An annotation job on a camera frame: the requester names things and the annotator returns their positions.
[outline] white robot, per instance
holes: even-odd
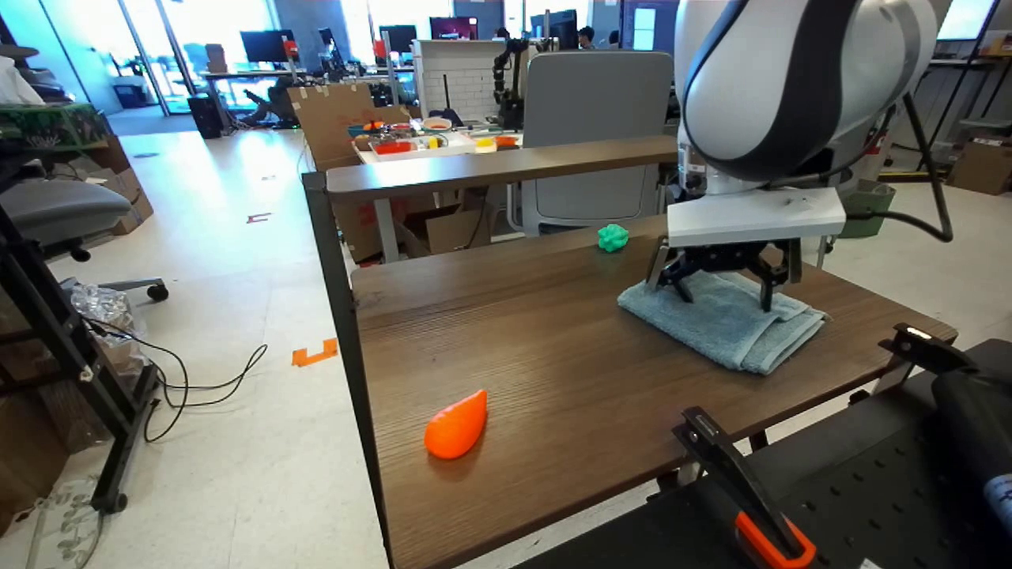
[[[835,238],[843,209],[835,187],[762,190],[851,161],[843,142],[913,89],[935,45],[929,0],[681,0],[681,142],[707,161],[704,195],[667,205],[667,245],[649,282],[696,270],[753,270],[762,307],[801,278],[801,239]]]

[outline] trash bin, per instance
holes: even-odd
[[[882,216],[890,211],[894,187],[861,179],[855,190],[842,194],[848,226],[843,239],[876,238]]]
[[[193,122],[204,138],[221,138],[225,122],[213,94],[193,94],[190,100]]]

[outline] green ball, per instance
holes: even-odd
[[[599,249],[621,252],[629,247],[629,231],[623,226],[599,227]]]

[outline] green object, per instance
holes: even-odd
[[[876,238],[882,227],[882,216],[891,205],[894,190],[887,185],[861,185],[851,194],[842,194],[848,226],[842,231],[843,239]]]
[[[629,247],[629,231],[623,226],[599,227],[599,249],[621,252]]]

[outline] white floor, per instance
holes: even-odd
[[[231,378],[256,346],[269,354],[227,404],[190,411],[163,444],[139,445],[129,510],[108,522],[93,569],[387,566],[341,363],[290,368],[295,347],[335,336],[302,194],[302,171],[311,169],[302,134],[122,142],[156,219],[96,247],[93,261],[61,258],[54,271],[82,282],[163,275],[170,300],[139,305],[139,331],[185,354],[193,382]],[[958,327],[958,346],[1012,338],[1012,199],[960,190],[949,199],[956,245],[887,226],[876,239],[838,245],[830,270]],[[929,216],[926,187],[903,187],[897,202]],[[82,486],[101,460],[78,454],[61,486]],[[643,493],[467,566],[509,566],[629,510]],[[25,566],[33,540],[36,566],[77,566],[62,560],[61,520],[68,513],[21,522],[0,540],[0,566]]]

